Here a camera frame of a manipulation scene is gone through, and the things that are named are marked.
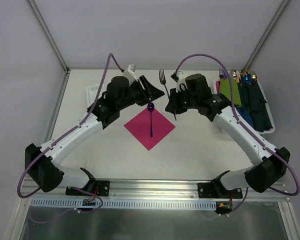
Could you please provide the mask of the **purple metallic spoon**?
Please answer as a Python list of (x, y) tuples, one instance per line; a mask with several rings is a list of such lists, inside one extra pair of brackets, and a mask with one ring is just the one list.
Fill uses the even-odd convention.
[(152, 138), (153, 137), (153, 118), (152, 118), (152, 116), (153, 116), (153, 112), (155, 110), (155, 105), (153, 102), (148, 103), (147, 110), (150, 113), (150, 137)]

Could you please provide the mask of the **black fork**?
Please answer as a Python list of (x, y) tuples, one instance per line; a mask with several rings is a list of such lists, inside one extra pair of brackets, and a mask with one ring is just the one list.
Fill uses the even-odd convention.
[(167, 94), (167, 97), (170, 100), (170, 93), (169, 93), (168, 88), (166, 86), (167, 81), (166, 81), (165, 72), (164, 72), (163, 69), (160, 69), (158, 71), (158, 76), (159, 76), (159, 82), (164, 86), (166, 94)]

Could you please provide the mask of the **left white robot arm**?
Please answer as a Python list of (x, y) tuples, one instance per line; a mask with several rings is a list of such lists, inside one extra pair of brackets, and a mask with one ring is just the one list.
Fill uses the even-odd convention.
[(120, 116), (120, 111), (134, 104), (145, 106), (164, 96), (145, 76), (129, 82), (116, 76), (107, 84), (82, 118), (54, 140), (25, 149), (25, 167), (39, 189), (47, 193), (57, 187), (70, 187), (89, 195), (94, 191), (96, 179), (85, 168), (63, 167), (63, 160), (81, 143), (100, 133)]

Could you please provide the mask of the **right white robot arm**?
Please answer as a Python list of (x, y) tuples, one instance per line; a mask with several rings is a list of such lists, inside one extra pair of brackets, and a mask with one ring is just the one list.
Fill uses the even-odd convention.
[(226, 171), (213, 181), (214, 193), (225, 198), (237, 188), (252, 188), (263, 193), (283, 177), (287, 171), (290, 152), (277, 148), (259, 135), (222, 93), (213, 94), (206, 77), (196, 73), (182, 79), (170, 89), (165, 111), (175, 115), (187, 110), (197, 110), (212, 123), (222, 128), (244, 151), (252, 166), (236, 171)]

